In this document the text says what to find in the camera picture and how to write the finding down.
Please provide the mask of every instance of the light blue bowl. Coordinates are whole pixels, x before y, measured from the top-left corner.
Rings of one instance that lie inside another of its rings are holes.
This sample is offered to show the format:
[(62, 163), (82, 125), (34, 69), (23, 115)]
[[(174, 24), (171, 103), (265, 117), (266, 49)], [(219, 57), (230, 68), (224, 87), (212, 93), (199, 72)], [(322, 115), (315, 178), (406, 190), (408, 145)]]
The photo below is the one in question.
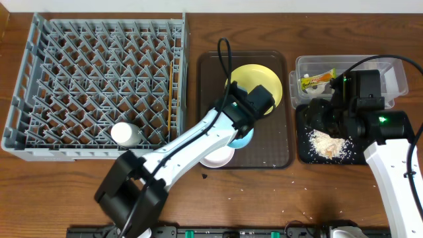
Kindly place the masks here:
[(248, 143), (250, 143), (252, 139), (252, 135), (254, 133), (254, 128), (243, 138), (243, 139), (234, 139), (229, 145), (229, 147), (233, 149), (240, 149), (244, 148)]

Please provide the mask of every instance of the yellow wrapper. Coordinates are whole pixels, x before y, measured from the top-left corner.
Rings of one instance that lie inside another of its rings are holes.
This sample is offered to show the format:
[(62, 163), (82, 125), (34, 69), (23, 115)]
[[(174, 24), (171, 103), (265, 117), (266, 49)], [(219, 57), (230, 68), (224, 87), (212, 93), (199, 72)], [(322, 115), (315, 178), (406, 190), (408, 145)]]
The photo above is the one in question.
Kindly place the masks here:
[(335, 78), (336, 71), (335, 69), (331, 69), (326, 73), (322, 73), (321, 75), (311, 76), (308, 78), (301, 79), (301, 89), (305, 90), (306, 88), (312, 87), (314, 85), (320, 85), (323, 83), (328, 83), (331, 79)]

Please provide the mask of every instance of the green led light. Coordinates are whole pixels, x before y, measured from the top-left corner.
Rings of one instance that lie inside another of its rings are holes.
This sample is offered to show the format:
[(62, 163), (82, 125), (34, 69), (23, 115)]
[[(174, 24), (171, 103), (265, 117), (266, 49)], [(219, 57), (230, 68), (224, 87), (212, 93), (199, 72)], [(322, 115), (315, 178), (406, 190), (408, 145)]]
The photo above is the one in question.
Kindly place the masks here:
[(388, 119), (387, 119), (386, 117), (380, 116), (380, 117), (379, 117), (379, 121), (380, 121), (381, 123), (384, 123), (384, 122), (388, 121)]

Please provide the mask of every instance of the plastic dish rack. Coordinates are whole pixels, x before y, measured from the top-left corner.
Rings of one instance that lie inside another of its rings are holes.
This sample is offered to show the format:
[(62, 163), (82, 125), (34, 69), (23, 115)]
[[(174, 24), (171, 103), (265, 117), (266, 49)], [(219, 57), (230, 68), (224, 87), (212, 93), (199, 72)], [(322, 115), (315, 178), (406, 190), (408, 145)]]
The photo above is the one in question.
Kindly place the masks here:
[(121, 121), (141, 128), (138, 156), (172, 141), (184, 131), (189, 35), (184, 15), (46, 21), (35, 14), (1, 147), (27, 161), (115, 159), (127, 150), (110, 136)]

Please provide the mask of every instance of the wooden surface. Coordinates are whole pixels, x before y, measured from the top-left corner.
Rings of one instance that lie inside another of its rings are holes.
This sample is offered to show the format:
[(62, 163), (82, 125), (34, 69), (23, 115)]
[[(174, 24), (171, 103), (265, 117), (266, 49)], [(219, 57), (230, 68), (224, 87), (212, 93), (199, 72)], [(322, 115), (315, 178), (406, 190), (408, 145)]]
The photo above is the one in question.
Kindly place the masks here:
[[(179, 14), (47, 14), (47, 18), (178, 18)], [(31, 14), (10, 16), (0, 45), (0, 125), (5, 124)], [(196, 120), (196, 61), (226, 36), (233, 50), (277, 50), (288, 69), (302, 55), (400, 54), (423, 65), (422, 15), (189, 14), (188, 123)], [(416, 130), (423, 117), (423, 77), (404, 64), (410, 92), (395, 99)], [(418, 156), (423, 158), (423, 150)], [(110, 220), (93, 200), (113, 161), (35, 162), (0, 152), (0, 236), (64, 237), (71, 225)], [(293, 219), (352, 219), (387, 227), (366, 166), (305, 165), (282, 171), (219, 171), (199, 165), (172, 188), (162, 221), (183, 226), (283, 227)]]
[(5, 29), (6, 29), (8, 21), (9, 21), (9, 12), (0, 3), (0, 43), (4, 37)]

